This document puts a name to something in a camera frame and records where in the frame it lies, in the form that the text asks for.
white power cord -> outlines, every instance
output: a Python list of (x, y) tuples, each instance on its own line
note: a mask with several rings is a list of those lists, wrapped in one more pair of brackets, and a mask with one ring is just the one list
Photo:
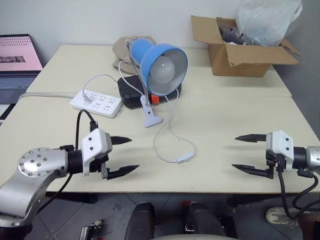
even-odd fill
[(115, 81), (117, 83), (117, 81), (112, 77), (110, 76), (109, 74), (99, 74), (99, 75), (96, 75), (96, 76), (93, 76), (91, 78), (89, 78), (85, 84), (83, 85), (83, 88), (82, 88), (82, 97), (84, 99), (84, 101), (88, 104), (92, 103), (92, 99), (90, 99), (86, 94), (85, 94), (85, 89), (86, 89), (86, 86), (87, 84), (92, 80), (92, 79), (95, 79), (95, 78), (98, 78), (98, 77), (101, 77), (101, 76), (107, 76), (107, 77), (110, 77), (112, 78), (113, 81)]
[(74, 96), (58, 94), (58, 93), (46, 93), (46, 92), (26, 92), (22, 94), (18, 101), (22, 98), (29, 97), (29, 96), (36, 96), (36, 97), (49, 97), (49, 98), (65, 98), (65, 99), (73, 99)]
[(122, 80), (123, 80), (127, 85), (129, 85), (131, 88), (133, 88), (134, 90), (136, 90), (138, 93), (140, 93), (140, 94), (143, 96), (144, 94), (143, 94), (139, 89), (135, 88), (135, 87), (132, 86), (130, 83), (128, 83), (127, 80), (125, 79), (125, 77), (122, 75), (121, 68), (120, 68), (120, 65), (121, 65), (122, 63), (127, 63), (127, 64), (129, 64), (129, 65), (132, 66), (131, 62), (126, 61), (126, 60), (122, 60), (121, 62), (119, 62), (119, 64), (118, 64), (118, 70), (119, 70), (119, 73), (120, 73), (120, 75), (121, 75)]
[[(154, 151), (155, 155), (156, 155), (158, 158), (160, 158), (161, 160), (163, 160), (163, 161), (165, 161), (165, 162), (167, 162), (167, 163), (171, 163), (171, 164), (176, 164), (176, 163), (180, 164), (180, 163), (188, 162), (188, 161), (196, 154), (196, 146), (195, 146), (195, 144), (194, 144), (192, 141), (190, 141), (190, 140), (188, 140), (188, 139), (186, 139), (186, 138), (183, 138), (183, 137), (180, 137), (180, 136), (176, 135), (176, 134), (173, 132), (172, 128), (171, 128), (171, 120), (172, 120), (172, 118), (173, 118), (174, 115), (175, 115), (175, 105), (176, 105), (177, 100), (178, 100), (178, 97), (179, 97), (179, 91), (178, 91), (178, 89), (176, 89), (176, 92), (177, 92), (177, 95), (176, 95), (176, 99), (175, 99), (174, 104), (172, 104), (172, 103), (169, 101), (169, 99), (167, 98), (167, 96), (164, 96), (165, 99), (167, 100), (167, 102), (170, 104), (170, 108), (171, 108), (170, 113), (169, 113), (169, 118), (168, 118), (168, 120), (163, 124), (163, 126), (156, 132), (156, 134), (155, 134), (154, 137), (153, 137), (153, 151)], [(159, 133), (161, 132), (161, 130), (164, 129), (164, 127), (165, 127), (166, 125), (169, 126), (169, 130), (170, 130), (170, 132), (171, 132), (171, 134), (172, 134), (173, 136), (175, 136), (176, 138), (181, 139), (181, 140), (186, 141), (187, 143), (189, 143), (189, 144), (192, 146), (192, 148), (193, 148), (193, 152), (189, 152), (189, 153), (187, 153), (187, 154), (184, 155), (184, 156), (177, 157), (177, 159), (176, 159), (175, 161), (167, 160), (167, 159), (165, 159), (164, 157), (162, 157), (162, 156), (158, 153), (157, 148), (156, 148), (156, 138), (157, 138), (157, 136), (159, 135)]]

laptop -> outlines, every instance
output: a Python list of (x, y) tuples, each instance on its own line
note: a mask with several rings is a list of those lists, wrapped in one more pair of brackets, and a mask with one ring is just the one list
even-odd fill
[(42, 69), (29, 34), (0, 35), (0, 104), (16, 104)]

cardboard box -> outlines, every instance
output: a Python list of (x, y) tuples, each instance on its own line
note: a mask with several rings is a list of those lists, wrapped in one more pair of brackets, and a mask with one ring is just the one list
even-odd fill
[(295, 65), (299, 63), (285, 48), (299, 56), (300, 53), (285, 38), (280, 46), (225, 43), (217, 21), (237, 26), (235, 19), (191, 16), (193, 39), (209, 44), (208, 53), (214, 75), (262, 77), (272, 64)]

sneaker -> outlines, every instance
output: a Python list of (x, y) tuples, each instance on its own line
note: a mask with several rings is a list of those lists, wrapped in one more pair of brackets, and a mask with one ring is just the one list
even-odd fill
[[(290, 215), (294, 216), (299, 212), (298, 209), (289, 208)], [(271, 224), (288, 225), (291, 229), (298, 226), (298, 221), (286, 215), (283, 207), (273, 207), (265, 212), (265, 219)]]

desk lamp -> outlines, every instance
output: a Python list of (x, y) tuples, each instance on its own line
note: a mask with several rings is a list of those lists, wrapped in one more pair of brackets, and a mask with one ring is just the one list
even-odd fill
[(130, 60), (142, 86), (140, 101), (145, 114), (144, 127), (162, 121), (155, 116), (148, 99), (148, 91), (159, 97), (166, 96), (182, 83), (187, 73), (188, 59), (185, 52), (170, 44), (153, 44), (147, 39), (125, 41)]

